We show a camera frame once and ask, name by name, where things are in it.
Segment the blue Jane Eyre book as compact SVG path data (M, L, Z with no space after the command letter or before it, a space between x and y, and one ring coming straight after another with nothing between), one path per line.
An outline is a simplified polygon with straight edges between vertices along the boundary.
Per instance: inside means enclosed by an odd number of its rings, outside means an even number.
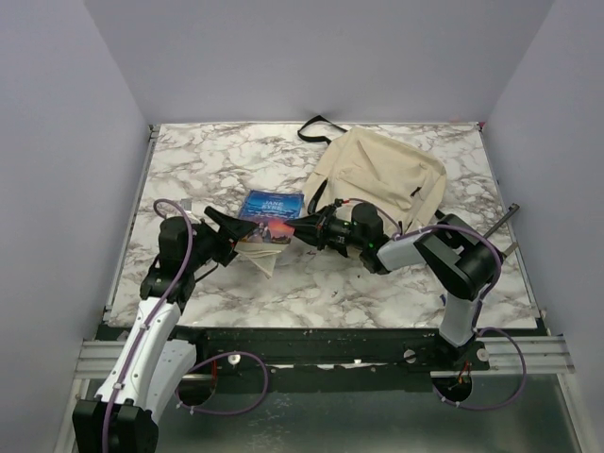
M293 237L294 230L285 222L296 219L303 207L302 193L251 191L243 202L239 219L257 225L237 243L235 250L270 278L274 273L277 257Z

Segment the cream canvas backpack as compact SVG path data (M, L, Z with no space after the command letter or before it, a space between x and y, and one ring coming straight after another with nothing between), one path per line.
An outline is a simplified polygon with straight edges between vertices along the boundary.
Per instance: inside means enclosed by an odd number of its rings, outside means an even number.
M445 165L417 147L362 127L342 128L336 139L299 130L306 143L325 143L304 187L307 215L342 199L337 216L347 220L355 204L377 206L392 236L425 226L445 195Z

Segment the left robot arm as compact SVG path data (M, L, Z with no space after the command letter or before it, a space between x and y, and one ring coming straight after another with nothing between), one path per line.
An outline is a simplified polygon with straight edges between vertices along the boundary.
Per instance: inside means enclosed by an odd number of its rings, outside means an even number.
M140 287L141 301L122 351L91 399L72 415L81 452L153 452L159 420L186 372L202 371L209 350L196 340L171 334L196 285L196 272L209 262L227 266L235 246L255 223L205 210L213 221L193 223L185 210L163 216L159 252Z

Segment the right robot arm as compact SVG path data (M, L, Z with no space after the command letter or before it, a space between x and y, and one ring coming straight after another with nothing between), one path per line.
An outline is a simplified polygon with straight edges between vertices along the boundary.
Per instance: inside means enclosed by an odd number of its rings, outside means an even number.
M445 314L439 326L443 341L434 346L434 358L444 369L458 368L468 359L466 345L475 336L486 295L500 278L504 254L453 214L440 215L434 225L389 236L377 206L359 202L345 220L337 216L344 204L338 199L285 224L297 239L318 250L327 247L347 257L350 248L357 249L372 274L426 265L445 289Z

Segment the black metal base plate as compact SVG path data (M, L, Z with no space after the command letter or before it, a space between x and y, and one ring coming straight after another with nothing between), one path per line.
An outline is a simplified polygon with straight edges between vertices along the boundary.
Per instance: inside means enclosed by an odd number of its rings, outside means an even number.
M488 330L456 349L434 328L175 327L197 358L177 388L205 394L428 392L438 378L477 377L467 359L487 337L548 337L541 329Z

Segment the grey metal bracket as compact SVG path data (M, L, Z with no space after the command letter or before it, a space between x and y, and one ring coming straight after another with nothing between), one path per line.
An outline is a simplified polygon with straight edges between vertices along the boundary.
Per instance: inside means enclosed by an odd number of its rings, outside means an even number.
M509 221L514 216L516 212L520 210L520 207L516 203L512 203L507 212L495 223L493 224L483 235L483 237L487 240L490 245L495 245L495 243L490 239L490 237L497 233L502 227L510 228ZM516 240L512 240L511 244L505 249L501 250L499 248L495 248L495 251L498 253L501 261L504 262L518 247L518 242Z

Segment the aluminium rail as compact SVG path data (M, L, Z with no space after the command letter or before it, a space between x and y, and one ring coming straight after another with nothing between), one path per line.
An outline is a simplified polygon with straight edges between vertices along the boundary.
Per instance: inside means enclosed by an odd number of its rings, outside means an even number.
M75 377L104 379L113 369L125 343L123 341L86 341L80 348ZM487 337L483 345L467 359L476 376L563 375L576 372L575 364L562 336L517 337L513 341Z

